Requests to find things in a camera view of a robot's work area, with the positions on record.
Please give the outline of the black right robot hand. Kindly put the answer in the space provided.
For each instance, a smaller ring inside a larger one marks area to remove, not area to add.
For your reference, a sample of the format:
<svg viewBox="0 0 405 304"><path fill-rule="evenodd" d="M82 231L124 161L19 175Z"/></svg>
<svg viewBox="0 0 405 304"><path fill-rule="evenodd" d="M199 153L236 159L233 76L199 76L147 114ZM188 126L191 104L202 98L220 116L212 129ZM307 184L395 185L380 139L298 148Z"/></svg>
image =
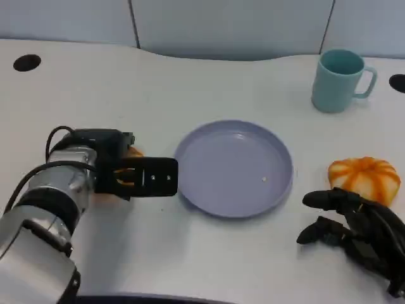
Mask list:
<svg viewBox="0 0 405 304"><path fill-rule="evenodd" d="M321 241L338 246L359 266L388 280L389 295L404 297L404 222L394 212L339 187L305 194L302 203L333 210L344 216L348 226L319 216L301 231L298 244Z"/></svg>

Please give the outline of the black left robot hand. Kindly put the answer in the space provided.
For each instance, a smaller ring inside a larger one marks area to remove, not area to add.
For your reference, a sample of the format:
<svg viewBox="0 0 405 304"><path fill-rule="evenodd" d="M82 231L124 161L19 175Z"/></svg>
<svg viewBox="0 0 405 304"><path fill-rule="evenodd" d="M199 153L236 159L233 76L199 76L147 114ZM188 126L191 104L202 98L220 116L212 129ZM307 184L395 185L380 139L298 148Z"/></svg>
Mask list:
<svg viewBox="0 0 405 304"><path fill-rule="evenodd" d="M69 148L86 147L96 152L94 192L129 201L134 196L134 135L116 129L75 129L63 140Z"/></svg>

